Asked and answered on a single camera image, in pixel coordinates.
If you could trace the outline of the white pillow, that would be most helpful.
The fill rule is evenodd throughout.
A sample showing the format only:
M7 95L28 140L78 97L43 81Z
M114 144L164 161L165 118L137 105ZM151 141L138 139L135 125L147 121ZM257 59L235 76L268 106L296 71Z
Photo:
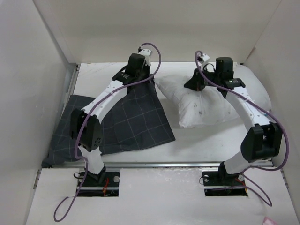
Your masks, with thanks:
M234 77L240 78L252 100L261 108L272 109L270 97L255 74L246 66L234 67ZM164 95L163 107L174 128L193 128L215 125L238 118L232 105L215 87L202 91L184 88L192 74L186 72L156 75L155 84Z

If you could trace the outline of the dark grey checked pillowcase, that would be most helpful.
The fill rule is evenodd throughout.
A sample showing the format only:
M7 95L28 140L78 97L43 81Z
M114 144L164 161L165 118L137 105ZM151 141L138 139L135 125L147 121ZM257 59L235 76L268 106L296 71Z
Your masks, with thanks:
M42 161L43 168L76 161L75 141L69 135L71 112L92 101L92 97L70 96ZM129 88L127 95L103 119L101 134L102 155L145 150L175 141L153 82Z

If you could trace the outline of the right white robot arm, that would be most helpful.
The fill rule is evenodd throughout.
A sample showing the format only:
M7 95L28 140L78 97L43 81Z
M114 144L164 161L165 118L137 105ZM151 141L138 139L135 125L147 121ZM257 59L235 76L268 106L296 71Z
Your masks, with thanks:
M232 58L216 58L216 66L212 72L206 69L208 61L208 55L196 53L197 68L184 87L195 91L202 91L207 86L216 87L235 109L247 131L240 151L221 162L218 167L217 179L221 184L227 185L255 161L276 157L279 154L283 130L278 122L270 120L267 112L250 99L244 82L234 78Z

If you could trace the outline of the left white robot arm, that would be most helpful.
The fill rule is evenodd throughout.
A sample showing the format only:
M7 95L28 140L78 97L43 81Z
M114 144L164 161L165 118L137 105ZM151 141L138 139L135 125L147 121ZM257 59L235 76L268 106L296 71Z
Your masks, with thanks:
M133 83L141 83L150 76L150 58L152 50L141 49L133 53L128 63L113 77L105 90L82 109L74 109L70 117L70 137L78 141L82 156L87 160L89 181L100 186L105 181L105 164L101 159L99 146L103 135L101 122L115 104L128 93Z

